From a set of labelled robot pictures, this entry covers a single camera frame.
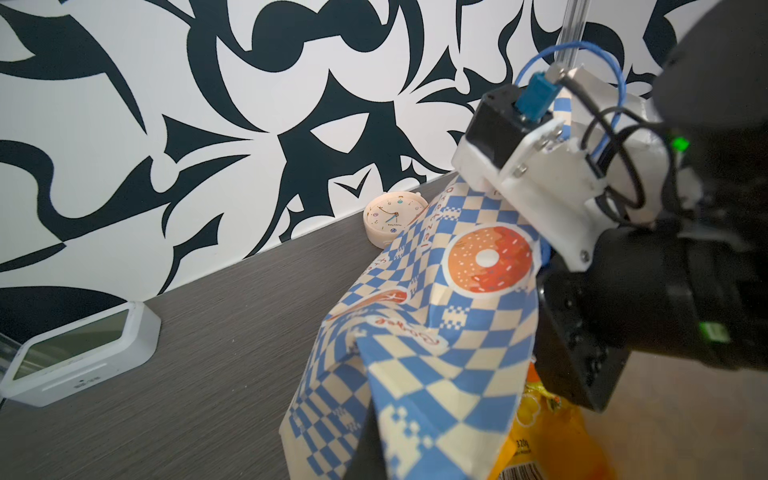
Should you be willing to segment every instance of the yellow snack package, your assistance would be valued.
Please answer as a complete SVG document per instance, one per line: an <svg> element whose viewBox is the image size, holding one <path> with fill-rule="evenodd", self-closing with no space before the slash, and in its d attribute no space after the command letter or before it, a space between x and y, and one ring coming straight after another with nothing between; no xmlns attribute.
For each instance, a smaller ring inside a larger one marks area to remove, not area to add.
<svg viewBox="0 0 768 480"><path fill-rule="evenodd" d="M581 410L547 392L533 363L520 408L488 480L615 480Z"/></svg>

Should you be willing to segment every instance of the gray tabletop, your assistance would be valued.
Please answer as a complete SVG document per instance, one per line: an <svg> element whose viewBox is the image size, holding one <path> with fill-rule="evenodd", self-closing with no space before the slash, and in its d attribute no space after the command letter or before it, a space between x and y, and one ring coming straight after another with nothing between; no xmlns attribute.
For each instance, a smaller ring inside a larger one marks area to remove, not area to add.
<svg viewBox="0 0 768 480"><path fill-rule="evenodd" d="M286 478L277 429L319 322L378 252L355 215L150 300L149 362L42 409L5 404L0 478ZM587 420L621 478L762 478L766 398L764 375L633 355Z"/></svg>

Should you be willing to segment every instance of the metal screw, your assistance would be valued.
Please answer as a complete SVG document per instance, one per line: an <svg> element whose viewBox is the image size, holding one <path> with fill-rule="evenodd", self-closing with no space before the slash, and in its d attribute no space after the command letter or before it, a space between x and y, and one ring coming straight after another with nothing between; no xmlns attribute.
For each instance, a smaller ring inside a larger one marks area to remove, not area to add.
<svg viewBox="0 0 768 480"><path fill-rule="evenodd" d="M593 373L600 373L600 371L603 369L603 363L599 359L590 359L589 360L589 369Z"/></svg>
<svg viewBox="0 0 768 480"><path fill-rule="evenodd" d="M596 353L598 356L598 360L600 362L604 362L606 358L608 358L608 347L605 345L600 345L596 349Z"/></svg>
<svg viewBox="0 0 768 480"><path fill-rule="evenodd" d="M558 83L558 80L563 78L568 73L568 69L559 63L553 63L544 73L544 78L549 83Z"/></svg>
<svg viewBox="0 0 768 480"><path fill-rule="evenodd" d="M572 333L571 338L568 340L568 348L571 350L576 348L576 345L581 343L582 340L584 340L584 337L580 333Z"/></svg>
<svg viewBox="0 0 768 480"><path fill-rule="evenodd" d="M515 171L512 172L512 176L515 178L520 178L523 175L525 175L525 172L528 171L528 165L526 164L520 164L517 168L515 168Z"/></svg>
<svg viewBox="0 0 768 480"><path fill-rule="evenodd" d="M547 138L547 136L545 135L543 137L539 137L539 139L536 140L536 143L534 144L533 148L535 148L536 150L542 150L544 147L547 146L548 143L549 143L549 138Z"/></svg>

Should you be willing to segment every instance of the black and white patterned wall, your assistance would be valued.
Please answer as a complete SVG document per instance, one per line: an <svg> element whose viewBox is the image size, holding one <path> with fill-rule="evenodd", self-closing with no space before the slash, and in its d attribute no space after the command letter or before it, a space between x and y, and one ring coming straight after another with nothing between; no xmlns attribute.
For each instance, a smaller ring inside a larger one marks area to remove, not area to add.
<svg viewBox="0 0 768 480"><path fill-rule="evenodd" d="M593 0L584 39L647 94L715 1ZM146 300L445 173L565 4L0 2L0 332Z"/></svg>

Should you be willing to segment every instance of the green led light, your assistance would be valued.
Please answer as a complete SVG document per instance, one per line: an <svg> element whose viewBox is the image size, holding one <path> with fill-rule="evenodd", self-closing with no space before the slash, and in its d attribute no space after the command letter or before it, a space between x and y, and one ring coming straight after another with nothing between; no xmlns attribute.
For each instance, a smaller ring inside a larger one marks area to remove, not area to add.
<svg viewBox="0 0 768 480"><path fill-rule="evenodd" d="M699 330L701 330L704 338L710 342L730 343L728 328L722 323L701 322L699 323Z"/></svg>
<svg viewBox="0 0 768 480"><path fill-rule="evenodd" d="M690 142L683 137L677 137L674 140L672 140L672 148L674 148L675 150L681 153L688 150L689 146L690 146Z"/></svg>

